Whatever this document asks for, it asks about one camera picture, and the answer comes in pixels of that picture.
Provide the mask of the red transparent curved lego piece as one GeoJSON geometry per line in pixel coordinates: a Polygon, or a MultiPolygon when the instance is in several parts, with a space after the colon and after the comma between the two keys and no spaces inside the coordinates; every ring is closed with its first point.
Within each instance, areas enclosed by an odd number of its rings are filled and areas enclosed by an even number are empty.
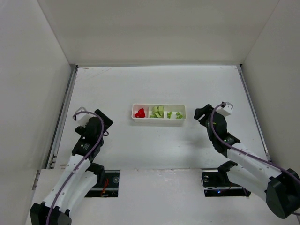
{"type": "Polygon", "coordinates": [[[145,114],[145,110],[143,108],[139,109],[137,111],[137,113],[135,114],[136,118],[145,118],[146,114],[145,114]]]}

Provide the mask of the light green 2x2 lego brick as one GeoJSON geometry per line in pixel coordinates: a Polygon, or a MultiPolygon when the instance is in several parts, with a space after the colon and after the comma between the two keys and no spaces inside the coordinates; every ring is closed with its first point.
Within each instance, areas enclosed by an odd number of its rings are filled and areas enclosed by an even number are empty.
{"type": "Polygon", "coordinates": [[[159,114],[164,114],[164,107],[163,106],[158,107],[158,113],[159,114]]]}

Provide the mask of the light green 2x3 lego brick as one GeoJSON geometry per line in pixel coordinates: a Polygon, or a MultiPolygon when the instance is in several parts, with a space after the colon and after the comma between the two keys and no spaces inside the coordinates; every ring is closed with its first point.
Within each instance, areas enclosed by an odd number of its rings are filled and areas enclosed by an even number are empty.
{"type": "Polygon", "coordinates": [[[159,113],[159,107],[158,106],[153,107],[152,112],[153,114],[159,113]]]}

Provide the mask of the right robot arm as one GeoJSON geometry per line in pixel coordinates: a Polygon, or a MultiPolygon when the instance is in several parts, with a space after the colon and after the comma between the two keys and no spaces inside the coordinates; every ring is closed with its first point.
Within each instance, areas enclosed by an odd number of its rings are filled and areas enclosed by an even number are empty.
{"type": "Polygon", "coordinates": [[[299,215],[300,177],[292,169],[284,169],[264,160],[227,131],[226,116],[233,105],[222,102],[216,107],[206,105],[195,110],[194,119],[206,127],[214,149],[228,161],[218,167],[223,182],[237,184],[266,202],[273,214],[281,219],[299,215]]]}

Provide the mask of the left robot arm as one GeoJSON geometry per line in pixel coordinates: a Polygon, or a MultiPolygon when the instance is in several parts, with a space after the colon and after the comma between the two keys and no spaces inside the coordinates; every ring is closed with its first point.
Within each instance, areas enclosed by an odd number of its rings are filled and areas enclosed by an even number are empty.
{"type": "Polygon", "coordinates": [[[78,123],[75,132],[80,138],[56,185],[41,203],[32,205],[30,219],[33,225],[70,225],[80,201],[104,179],[104,167],[93,161],[113,121],[99,109],[89,112],[84,107],[75,112],[73,119],[78,123]]]}

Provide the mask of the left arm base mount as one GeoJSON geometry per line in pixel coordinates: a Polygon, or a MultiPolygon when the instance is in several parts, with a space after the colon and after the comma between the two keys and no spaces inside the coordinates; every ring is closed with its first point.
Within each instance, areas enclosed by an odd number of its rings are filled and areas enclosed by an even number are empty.
{"type": "Polygon", "coordinates": [[[114,198],[119,195],[120,170],[105,170],[104,178],[86,194],[86,198],[114,198]]]}

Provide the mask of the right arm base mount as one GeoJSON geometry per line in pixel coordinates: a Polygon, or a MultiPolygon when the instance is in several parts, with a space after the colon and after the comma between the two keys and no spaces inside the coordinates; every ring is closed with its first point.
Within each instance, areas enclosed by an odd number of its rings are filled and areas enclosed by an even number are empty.
{"type": "Polygon", "coordinates": [[[202,170],[201,184],[205,197],[250,197],[251,192],[229,181],[227,172],[238,164],[227,161],[218,168],[202,170]]]}

